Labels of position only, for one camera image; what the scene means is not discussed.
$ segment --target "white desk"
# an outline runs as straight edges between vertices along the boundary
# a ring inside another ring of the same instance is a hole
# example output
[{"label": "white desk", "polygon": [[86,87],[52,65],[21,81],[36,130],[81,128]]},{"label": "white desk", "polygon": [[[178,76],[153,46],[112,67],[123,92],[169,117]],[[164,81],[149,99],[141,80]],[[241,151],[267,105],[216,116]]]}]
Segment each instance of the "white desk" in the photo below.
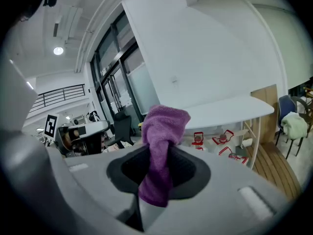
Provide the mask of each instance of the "white desk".
[{"label": "white desk", "polygon": [[250,164],[251,169],[253,168],[260,141],[260,119],[262,116],[273,113],[273,107],[251,96],[239,96],[193,106],[185,110],[191,117],[186,130],[244,122],[255,118],[257,133],[253,133],[250,126],[245,123],[255,143]]}]

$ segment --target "towel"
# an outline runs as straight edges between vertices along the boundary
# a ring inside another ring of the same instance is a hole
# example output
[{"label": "towel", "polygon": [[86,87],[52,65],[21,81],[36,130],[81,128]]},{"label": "towel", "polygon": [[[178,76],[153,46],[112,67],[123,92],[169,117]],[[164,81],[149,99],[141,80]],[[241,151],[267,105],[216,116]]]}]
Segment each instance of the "towel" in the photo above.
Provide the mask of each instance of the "towel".
[{"label": "towel", "polygon": [[295,140],[307,135],[308,125],[298,113],[290,112],[282,119],[282,127],[288,138]]},{"label": "towel", "polygon": [[167,149],[170,144],[178,144],[190,120],[189,114],[164,105],[151,107],[142,126],[142,141],[149,145],[150,167],[138,190],[145,202],[166,207],[169,191],[173,187],[167,166]]}]

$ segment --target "wooden floor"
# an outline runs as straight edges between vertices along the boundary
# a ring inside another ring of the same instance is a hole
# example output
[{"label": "wooden floor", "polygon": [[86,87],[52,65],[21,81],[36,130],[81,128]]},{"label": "wooden floor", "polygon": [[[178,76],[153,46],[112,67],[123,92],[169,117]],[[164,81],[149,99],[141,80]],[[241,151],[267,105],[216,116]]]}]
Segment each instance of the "wooden floor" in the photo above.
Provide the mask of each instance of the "wooden floor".
[{"label": "wooden floor", "polygon": [[[247,147],[252,157],[253,147]],[[274,143],[259,145],[253,170],[277,186],[289,200],[295,199],[301,192],[300,184],[285,157]]]}]

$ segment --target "balcony railing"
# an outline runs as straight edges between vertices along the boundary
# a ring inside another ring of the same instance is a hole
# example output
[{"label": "balcony railing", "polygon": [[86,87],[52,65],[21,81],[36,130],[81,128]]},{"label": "balcony railing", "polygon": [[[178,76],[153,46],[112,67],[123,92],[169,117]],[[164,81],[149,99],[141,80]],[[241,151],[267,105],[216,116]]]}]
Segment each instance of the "balcony railing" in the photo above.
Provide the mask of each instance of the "balcony railing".
[{"label": "balcony railing", "polygon": [[85,96],[84,84],[67,86],[64,88],[52,90],[38,95],[30,113],[42,109],[52,104],[73,99],[76,97]]}]

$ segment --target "ceiling light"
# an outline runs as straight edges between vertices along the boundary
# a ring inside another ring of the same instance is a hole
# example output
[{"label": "ceiling light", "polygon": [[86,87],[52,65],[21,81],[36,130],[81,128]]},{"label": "ceiling light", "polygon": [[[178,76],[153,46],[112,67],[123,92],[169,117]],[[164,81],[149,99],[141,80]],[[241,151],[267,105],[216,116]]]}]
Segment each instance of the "ceiling light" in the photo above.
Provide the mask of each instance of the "ceiling light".
[{"label": "ceiling light", "polygon": [[61,55],[63,53],[63,48],[62,47],[56,47],[56,48],[54,48],[53,53],[56,55]]},{"label": "ceiling light", "polygon": [[26,84],[33,90],[34,88],[31,86],[31,84],[27,81]]}]

